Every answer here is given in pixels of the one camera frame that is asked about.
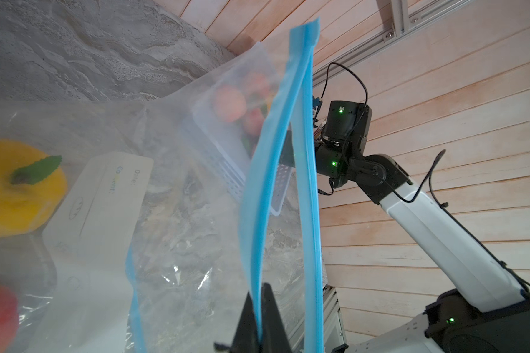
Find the clear plastic bag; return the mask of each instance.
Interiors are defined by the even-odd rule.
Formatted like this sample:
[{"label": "clear plastic bag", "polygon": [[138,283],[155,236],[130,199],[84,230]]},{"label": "clear plastic bag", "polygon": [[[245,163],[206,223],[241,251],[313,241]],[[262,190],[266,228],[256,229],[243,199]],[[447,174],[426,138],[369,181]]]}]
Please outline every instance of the clear plastic bag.
[{"label": "clear plastic bag", "polygon": [[[152,102],[0,103],[0,139],[62,155],[69,189],[99,155],[118,151],[154,161],[125,269],[121,264],[134,287],[127,334],[111,351],[210,352],[213,342],[233,338],[248,291],[240,200],[261,126],[295,55],[285,34]],[[263,263],[263,281],[273,287],[288,333],[304,316],[292,170],[277,169]],[[20,318],[7,352],[31,351],[57,287],[45,226],[0,238],[0,284],[16,294]],[[110,329],[91,332],[86,319],[66,351],[84,351]]]}]

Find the white plastic basket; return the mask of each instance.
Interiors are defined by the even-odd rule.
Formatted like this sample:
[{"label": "white plastic basket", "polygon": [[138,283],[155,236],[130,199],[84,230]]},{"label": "white plastic basket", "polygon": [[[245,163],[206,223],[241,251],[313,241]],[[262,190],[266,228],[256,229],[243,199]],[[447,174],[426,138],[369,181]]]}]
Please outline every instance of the white plastic basket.
[{"label": "white plastic basket", "polygon": [[[242,84],[242,74],[255,67],[259,67],[268,76],[274,77],[271,81],[278,81],[277,72],[267,60],[265,49],[261,44],[256,44],[242,58],[239,57],[235,65],[221,74],[216,84],[208,89],[192,107],[193,119],[185,120],[186,130],[193,136],[198,136],[195,146],[202,154],[207,166],[223,178],[228,190],[238,201],[241,201],[244,193],[245,177],[249,171],[251,156],[242,143],[243,131],[239,125],[225,123],[215,115],[212,97],[216,88],[223,84],[234,86]],[[208,139],[200,138],[200,132]],[[269,209],[274,216],[281,213],[292,171],[293,168],[283,164],[277,167],[275,189]]]}]

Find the plastic wrap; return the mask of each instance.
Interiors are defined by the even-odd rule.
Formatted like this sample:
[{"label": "plastic wrap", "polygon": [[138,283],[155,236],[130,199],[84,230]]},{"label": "plastic wrap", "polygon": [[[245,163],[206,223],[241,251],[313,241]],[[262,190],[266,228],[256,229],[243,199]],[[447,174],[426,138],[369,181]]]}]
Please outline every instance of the plastic wrap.
[{"label": "plastic wrap", "polygon": [[[110,351],[210,352],[213,342],[232,339],[249,289],[240,261],[240,201],[261,119],[295,55],[301,53],[289,53],[285,35],[153,102],[0,103],[0,139],[62,155],[69,189],[99,155],[119,151],[154,161],[121,265],[134,288],[127,334]],[[243,109],[234,101],[241,98]],[[291,332],[304,315],[301,216],[292,169],[279,165],[276,176],[262,279]],[[57,286],[45,226],[0,238],[0,284],[16,294],[20,322],[7,352],[30,349]],[[91,332],[84,318],[65,350],[82,351],[98,335],[102,329]]]},{"label": "plastic wrap", "polygon": [[315,21],[290,32],[290,60],[273,101],[271,112],[251,161],[246,190],[241,205],[240,250],[245,274],[250,283],[259,340],[261,327],[261,272],[275,169],[281,150],[287,144],[289,123],[292,127],[294,164],[297,168],[298,198],[303,246],[306,313],[304,347],[309,352],[323,351],[322,260],[320,252],[320,217],[316,180],[316,161],[312,128],[312,53],[320,34]]}]

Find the gray marble surface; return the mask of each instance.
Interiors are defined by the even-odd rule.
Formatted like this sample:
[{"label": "gray marble surface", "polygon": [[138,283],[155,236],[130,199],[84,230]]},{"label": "gray marble surface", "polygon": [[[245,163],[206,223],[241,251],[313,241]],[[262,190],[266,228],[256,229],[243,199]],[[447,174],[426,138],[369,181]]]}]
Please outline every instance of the gray marble surface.
[{"label": "gray marble surface", "polygon": [[[0,101],[57,101],[37,108],[2,105],[0,136],[62,153],[70,184],[88,158],[114,148],[155,159],[132,241],[148,352],[211,352],[212,342],[233,338],[247,293],[239,206],[200,159],[179,153],[181,144],[164,145],[176,143],[174,128],[145,127],[133,118],[126,135],[113,124],[140,116],[142,101],[169,95],[231,58],[148,0],[0,0]],[[75,100],[135,102],[58,103]],[[134,139],[138,129],[140,141]],[[54,267],[39,232],[0,239],[0,263],[0,282],[20,294],[24,310],[8,353],[23,352],[51,300]],[[263,279],[290,331],[304,313],[294,177],[283,212],[269,220]],[[132,335],[130,352],[133,343]]]},{"label": "gray marble surface", "polygon": [[231,58],[152,1],[0,0],[0,99],[153,99]]}]

